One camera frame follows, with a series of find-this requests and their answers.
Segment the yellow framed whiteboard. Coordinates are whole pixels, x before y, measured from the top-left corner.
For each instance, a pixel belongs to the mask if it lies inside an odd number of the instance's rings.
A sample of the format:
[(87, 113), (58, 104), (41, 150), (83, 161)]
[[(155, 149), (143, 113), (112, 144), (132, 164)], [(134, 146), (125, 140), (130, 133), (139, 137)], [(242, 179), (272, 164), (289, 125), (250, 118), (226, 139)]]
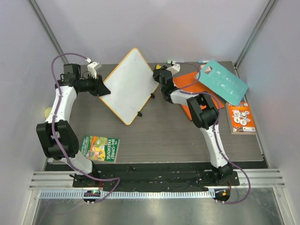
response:
[(104, 80), (110, 94), (100, 99), (127, 126), (141, 112), (158, 87), (153, 70), (138, 48), (133, 48)]

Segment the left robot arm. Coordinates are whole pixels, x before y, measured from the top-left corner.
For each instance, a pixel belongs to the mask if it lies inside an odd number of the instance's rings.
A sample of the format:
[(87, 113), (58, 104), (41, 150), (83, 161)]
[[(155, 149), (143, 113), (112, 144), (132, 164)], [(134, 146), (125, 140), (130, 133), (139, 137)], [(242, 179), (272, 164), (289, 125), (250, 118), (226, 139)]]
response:
[(45, 122), (36, 127), (45, 156), (70, 166), (75, 171), (72, 175), (74, 181), (89, 187), (98, 185), (100, 176), (95, 164), (80, 152), (79, 141), (69, 119), (78, 93), (89, 92), (96, 97), (111, 93), (97, 74), (100, 67), (98, 62), (89, 63), (87, 77), (83, 77), (80, 65), (65, 64), (64, 72), (55, 84), (56, 96), (51, 112)]

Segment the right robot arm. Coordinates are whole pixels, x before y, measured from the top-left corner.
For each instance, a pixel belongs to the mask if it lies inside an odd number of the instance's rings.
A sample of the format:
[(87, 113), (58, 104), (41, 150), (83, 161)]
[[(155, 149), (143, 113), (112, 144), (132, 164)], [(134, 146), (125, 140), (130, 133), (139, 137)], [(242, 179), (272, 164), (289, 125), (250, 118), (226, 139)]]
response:
[(189, 108), (192, 122), (202, 132), (209, 150), (212, 182), (223, 185), (233, 174), (233, 168), (229, 163), (219, 133), (219, 109), (212, 100), (214, 98), (212, 94), (192, 93), (177, 87), (173, 82), (173, 75), (179, 70), (179, 64), (171, 67), (156, 65), (153, 70), (153, 79), (160, 84), (165, 101)]

